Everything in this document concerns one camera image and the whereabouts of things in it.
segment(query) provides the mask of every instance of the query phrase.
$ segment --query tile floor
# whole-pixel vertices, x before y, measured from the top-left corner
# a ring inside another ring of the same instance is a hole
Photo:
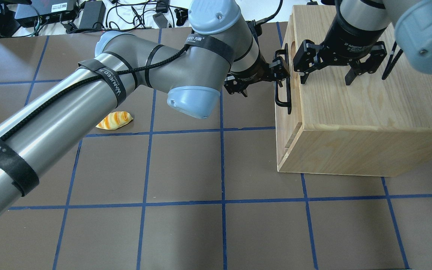
[[[263,28],[269,60],[286,23]],[[135,34],[180,48],[189,31]],[[98,36],[0,39],[0,122]],[[0,270],[432,270],[432,161],[386,179],[277,173],[271,87],[223,91],[204,121],[138,89],[131,124],[92,130],[0,217]],[[110,176],[107,157],[127,169]]]

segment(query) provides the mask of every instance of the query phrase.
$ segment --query white surface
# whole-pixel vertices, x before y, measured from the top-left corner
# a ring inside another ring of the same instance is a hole
[[[178,6],[178,7],[183,7],[183,8],[188,8],[190,3],[192,0],[170,0],[170,5],[172,6]],[[260,20],[266,17],[269,17],[271,14],[273,14],[276,9],[278,8],[279,5],[279,0],[235,0],[238,5],[241,8],[241,13],[243,14],[244,18],[246,20]],[[111,2],[109,0],[103,0],[105,6],[106,6],[106,13],[108,12],[108,10],[113,7],[114,5],[111,4]],[[120,0],[121,4],[132,4],[132,3],[141,3],[144,1],[141,0]],[[288,18],[290,17],[291,14],[291,7],[293,5],[305,5],[308,1],[307,0],[284,0],[283,1],[283,7],[281,7],[280,12],[278,13],[278,15],[271,20],[270,22],[287,22]],[[155,5],[147,5],[146,9],[154,9]],[[141,14],[143,12],[143,7],[142,6],[134,6],[134,8],[137,10],[137,12],[139,14]],[[123,17],[125,20],[127,21],[131,21],[134,17],[134,13],[132,12],[132,9],[130,7],[118,7],[118,13],[121,17]],[[78,26],[79,25],[79,20],[81,19],[81,15],[84,12],[84,10],[81,11],[81,13],[79,14],[79,17],[74,21],[74,23]],[[155,12],[147,12],[144,15],[144,20],[145,20],[145,24],[146,27],[153,27],[153,28],[158,28],[158,26],[154,23],[153,21],[153,14],[155,14]],[[170,13],[166,13],[165,14],[166,19],[168,19],[168,21],[173,24],[173,20],[171,18]],[[120,19],[117,14],[115,9],[111,10],[111,13],[108,16],[108,23],[109,22],[115,22],[120,29],[131,29],[134,27],[133,24],[127,24],[125,23],[122,19]],[[182,26],[190,26],[189,22],[186,21],[186,23]],[[40,36],[43,35],[61,35],[61,34],[65,34],[65,28],[59,24],[48,24],[46,26],[43,27],[43,29],[41,30],[41,32],[39,33]],[[14,36],[25,36],[27,34],[31,34],[33,32],[33,28],[20,28],[15,34]]]

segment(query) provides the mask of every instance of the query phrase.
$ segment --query barcode label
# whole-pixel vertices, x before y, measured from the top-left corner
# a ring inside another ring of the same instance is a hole
[[[54,4],[51,6],[51,12],[65,11],[68,3]]]

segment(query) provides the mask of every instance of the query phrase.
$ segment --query croissant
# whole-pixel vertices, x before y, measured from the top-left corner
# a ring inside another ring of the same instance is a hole
[[[133,117],[127,111],[115,111],[106,116],[96,128],[115,130],[127,125]]]

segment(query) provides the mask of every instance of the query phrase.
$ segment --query wooden box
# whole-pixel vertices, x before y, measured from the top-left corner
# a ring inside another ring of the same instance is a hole
[[[333,6],[293,7],[283,42],[290,63],[304,39],[324,40],[335,14]],[[393,33],[390,25],[380,38],[388,54]],[[349,66],[317,70],[305,84],[292,72],[292,113],[276,106],[278,171],[397,176],[432,159],[432,75],[415,71],[403,54],[383,81],[386,63],[351,86]],[[284,87],[279,97],[285,100]]]

